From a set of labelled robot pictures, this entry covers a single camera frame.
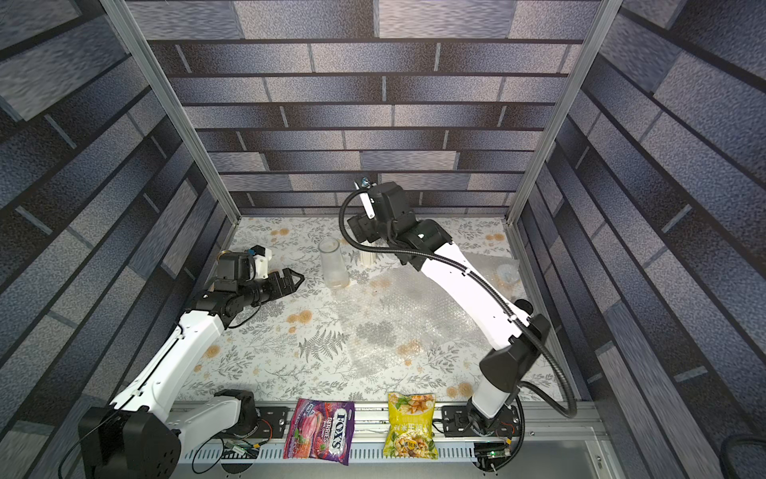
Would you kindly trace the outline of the ribbed clear glass vase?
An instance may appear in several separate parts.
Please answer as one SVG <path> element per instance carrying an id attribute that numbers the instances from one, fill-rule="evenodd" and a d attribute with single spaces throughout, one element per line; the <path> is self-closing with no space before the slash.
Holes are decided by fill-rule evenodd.
<path id="1" fill-rule="evenodd" d="M 343 261 L 341 244 L 337 239 L 325 238 L 318 244 L 322 273 L 329 289 L 344 289 L 349 286 L 350 277 Z"/>

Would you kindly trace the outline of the white ribbed ceramic vase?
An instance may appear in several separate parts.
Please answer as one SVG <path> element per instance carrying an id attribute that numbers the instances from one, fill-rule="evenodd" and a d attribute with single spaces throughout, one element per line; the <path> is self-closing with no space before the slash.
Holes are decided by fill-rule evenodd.
<path id="1" fill-rule="evenodd" d="M 367 267 L 367 269 L 369 269 L 369 267 L 375 266 L 376 257 L 377 255 L 374 253 L 374 251 L 361 251 L 359 253 L 359 263 L 363 267 Z"/>

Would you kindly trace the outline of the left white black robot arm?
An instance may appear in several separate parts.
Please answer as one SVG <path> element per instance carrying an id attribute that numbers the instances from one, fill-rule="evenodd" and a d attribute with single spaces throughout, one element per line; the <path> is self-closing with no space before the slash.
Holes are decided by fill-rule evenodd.
<path id="1" fill-rule="evenodd" d="M 249 391 L 225 389 L 181 415 L 172 408 L 203 353 L 250 307 L 296 293 L 305 281 L 293 269 L 270 271 L 270 249 L 221 253 L 215 275 L 195 293 L 165 344 L 105 407 L 92 407 L 78 425 L 88 478 L 169 478 L 183 455 L 212 438 L 244 439 L 263 423 Z"/>

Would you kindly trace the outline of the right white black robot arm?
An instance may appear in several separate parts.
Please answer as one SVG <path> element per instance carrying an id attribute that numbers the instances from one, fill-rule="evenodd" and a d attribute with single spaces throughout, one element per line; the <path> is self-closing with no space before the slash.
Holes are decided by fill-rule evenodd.
<path id="1" fill-rule="evenodd" d="M 538 385 L 524 380 L 544 357 L 560 381 L 565 399 L 572 391 L 562 367 L 546 348 L 550 321 L 503 297 L 466 258 L 448 232 L 434 220 L 419 220 L 403 189 L 393 183 L 361 186 L 344 199 L 339 231 L 364 253 L 395 255 L 441 287 L 474 321 L 491 351 L 480 361 L 482 380 L 469 404 L 475 415 L 494 419 L 509 400 L 526 389 L 551 407 L 569 413 Z"/>

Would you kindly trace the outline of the white lidded cup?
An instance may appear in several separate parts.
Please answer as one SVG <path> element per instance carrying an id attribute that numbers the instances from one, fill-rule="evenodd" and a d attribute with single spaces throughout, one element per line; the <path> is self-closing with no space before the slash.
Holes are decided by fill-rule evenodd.
<path id="1" fill-rule="evenodd" d="M 521 281 L 521 275 L 516 265 L 511 263 L 503 263 L 497 267 L 497 277 L 500 283 L 508 285 L 508 287 L 514 287 Z"/>

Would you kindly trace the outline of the dark red jar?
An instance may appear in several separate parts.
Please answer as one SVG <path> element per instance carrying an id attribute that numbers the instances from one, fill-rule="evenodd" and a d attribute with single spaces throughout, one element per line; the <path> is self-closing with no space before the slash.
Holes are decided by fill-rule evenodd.
<path id="1" fill-rule="evenodd" d="M 527 315 L 532 315 L 534 313 L 534 305 L 526 299 L 517 299 L 514 301 L 514 305 L 516 305 L 518 309 L 522 309 Z"/>

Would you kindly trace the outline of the purple Fox's candy bag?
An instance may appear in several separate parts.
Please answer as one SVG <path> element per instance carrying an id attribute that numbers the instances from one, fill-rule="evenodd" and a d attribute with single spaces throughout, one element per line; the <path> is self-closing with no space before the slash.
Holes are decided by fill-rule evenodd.
<path id="1" fill-rule="evenodd" d="M 319 459 L 347 466 L 355 430 L 353 401 L 297 401 L 283 448 L 284 459 Z"/>

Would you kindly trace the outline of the yellow snack bag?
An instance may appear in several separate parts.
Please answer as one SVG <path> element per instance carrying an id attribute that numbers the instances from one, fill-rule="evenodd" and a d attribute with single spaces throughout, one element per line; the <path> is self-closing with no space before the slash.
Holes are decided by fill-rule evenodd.
<path id="1" fill-rule="evenodd" d="M 434 442 L 434 394 L 388 394 L 389 432 L 383 456 L 399 459 L 438 459 Z"/>

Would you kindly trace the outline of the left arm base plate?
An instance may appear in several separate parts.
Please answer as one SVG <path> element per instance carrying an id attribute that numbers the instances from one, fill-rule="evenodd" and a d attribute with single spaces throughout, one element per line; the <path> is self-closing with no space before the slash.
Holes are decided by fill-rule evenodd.
<path id="1" fill-rule="evenodd" d="M 264 441 L 283 439 L 288 427 L 289 408 L 285 406 L 258 406 L 246 412 L 236 425 L 215 435 L 224 439 Z"/>

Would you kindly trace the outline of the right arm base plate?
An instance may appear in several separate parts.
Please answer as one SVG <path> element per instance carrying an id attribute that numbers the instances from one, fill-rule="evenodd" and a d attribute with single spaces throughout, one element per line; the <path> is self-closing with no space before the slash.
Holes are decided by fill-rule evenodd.
<path id="1" fill-rule="evenodd" d="M 441 409 L 444 435 L 447 437 L 499 437 L 522 436 L 523 421 L 516 406 L 503 406 L 492 418 L 484 417 L 470 404 L 445 405 Z"/>

